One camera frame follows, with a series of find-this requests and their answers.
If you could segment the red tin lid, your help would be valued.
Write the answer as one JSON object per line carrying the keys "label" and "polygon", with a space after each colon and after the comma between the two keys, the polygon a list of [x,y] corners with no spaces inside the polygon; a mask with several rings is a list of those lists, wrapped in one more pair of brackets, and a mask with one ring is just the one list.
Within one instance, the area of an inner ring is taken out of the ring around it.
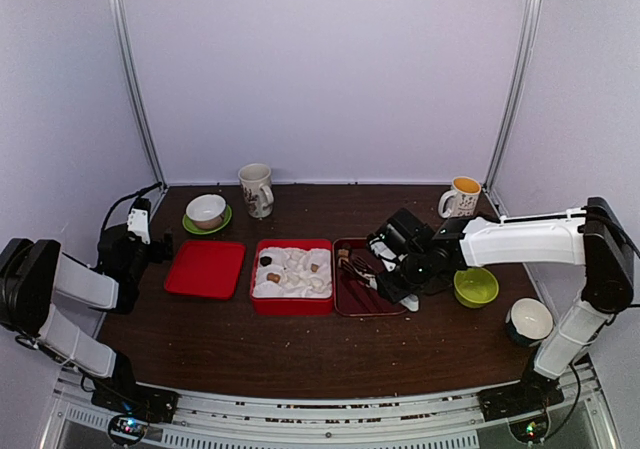
{"label": "red tin lid", "polygon": [[185,242],[175,256],[164,289],[174,295],[229,300],[236,291],[246,247],[237,242]]}

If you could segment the metal serving tongs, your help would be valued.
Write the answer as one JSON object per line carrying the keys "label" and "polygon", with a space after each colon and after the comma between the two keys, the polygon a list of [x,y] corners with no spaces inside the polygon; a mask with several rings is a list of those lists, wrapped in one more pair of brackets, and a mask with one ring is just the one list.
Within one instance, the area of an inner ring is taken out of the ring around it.
{"label": "metal serving tongs", "polygon": [[384,287],[380,278],[374,273],[372,267],[362,258],[340,257],[337,262],[337,267],[360,284],[367,291],[367,295],[375,292],[379,299],[383,299],[390,304],[400,305],[410,312],[417,312],[419,310],[420,303],[416,295],[409,294],[397,301],[393,301],[392,295]]}

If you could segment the red chocolate tray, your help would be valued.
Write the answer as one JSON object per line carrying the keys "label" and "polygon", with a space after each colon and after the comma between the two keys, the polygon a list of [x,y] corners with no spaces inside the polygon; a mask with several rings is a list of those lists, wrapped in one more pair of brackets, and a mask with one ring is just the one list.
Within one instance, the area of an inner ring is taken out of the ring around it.
{"label": "red chocolate tray", "polygon": [[360,279],[339,267],[339,252],[347,249],[351,256],[358,256],[375,272],[384,269],[383,263],[371,254],[365,238],[340,238],[333,242],[334,308],[346,317],[382,317],[405,314],[407,309],[400,304],[391,304],[373,289],[366,287]]}

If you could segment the red tin box base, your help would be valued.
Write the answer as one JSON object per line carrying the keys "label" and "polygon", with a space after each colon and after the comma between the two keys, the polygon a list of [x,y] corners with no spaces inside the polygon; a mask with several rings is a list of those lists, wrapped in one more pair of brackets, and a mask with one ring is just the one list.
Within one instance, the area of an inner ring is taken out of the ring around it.
{"label": "red tin box base", "polygon": [[272,246],[281,248],[295,247],[304,250],[313,248],[328,249],[331,253],[333,280],[333,255],[330,241],[326,239],[263,239],[258,243],[256,248],[250,286],[250,299],[255,312],[269,316],[319,316],[331,313],[333,311],[334,303],[334,280],[332,296],[327,299],[257,299],[252,295],[258,254],[263,249]]}

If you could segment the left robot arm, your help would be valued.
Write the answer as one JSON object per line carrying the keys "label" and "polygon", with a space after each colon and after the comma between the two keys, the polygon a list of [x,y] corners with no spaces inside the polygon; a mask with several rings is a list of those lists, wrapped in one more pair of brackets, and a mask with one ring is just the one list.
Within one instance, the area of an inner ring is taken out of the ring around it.
{"label": "left robot arm", "polygon": [[146,240],[124,226],[106,230],[93,268],[64,253],[56,240],[13,238],[1,250],[1,326],[30,349],[71,363],[105,385],[106,398],[123,413],[144,402],[127,356],[98,342],[57,304],[69,300],[96,312],[127,315],[139,298],[150,264],[173,258],[173,234]]}

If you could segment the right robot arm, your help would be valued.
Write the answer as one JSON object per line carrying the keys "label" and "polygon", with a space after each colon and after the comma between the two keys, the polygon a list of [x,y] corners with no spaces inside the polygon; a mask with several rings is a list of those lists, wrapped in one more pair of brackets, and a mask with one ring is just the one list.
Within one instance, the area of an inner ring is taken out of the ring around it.
{"label": "right robot arm", "polygon": [[541,342],[531,374],[513,388],[513,402],[526,411],[550,395],[550,381],[558,379],[601,329],[634,301],[639,248],[601,197],[540,215],[452,217],[437,228],[401,208],[366,241],[384,265],[374,287],[393,303],[426,291],[446,272],[507,264],[533,273],[544,266],[583,270],[584,284]]}

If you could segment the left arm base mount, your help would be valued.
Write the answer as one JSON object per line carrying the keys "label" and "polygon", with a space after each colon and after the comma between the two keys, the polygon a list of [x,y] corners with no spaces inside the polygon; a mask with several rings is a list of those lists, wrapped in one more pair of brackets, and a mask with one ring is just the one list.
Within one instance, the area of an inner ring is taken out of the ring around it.
{"label": "left arm base mount", "polygon": [[91,397],[95,406],[126,414],[149,423],[171,423],[177,409],[179,394],[174,391],[138,386],[133,395],[116,395],[114,391],[97,388]]}

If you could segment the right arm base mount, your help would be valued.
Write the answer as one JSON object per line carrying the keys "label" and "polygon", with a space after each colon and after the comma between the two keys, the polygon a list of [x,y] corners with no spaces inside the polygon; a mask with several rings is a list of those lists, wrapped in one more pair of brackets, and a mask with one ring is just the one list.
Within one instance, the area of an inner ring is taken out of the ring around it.
{"label": "right arm base mount", "polygon": [[477,397],[486,422],[542,412],[565,400],[560,389],[541,390],[519,383],[484,389]]}

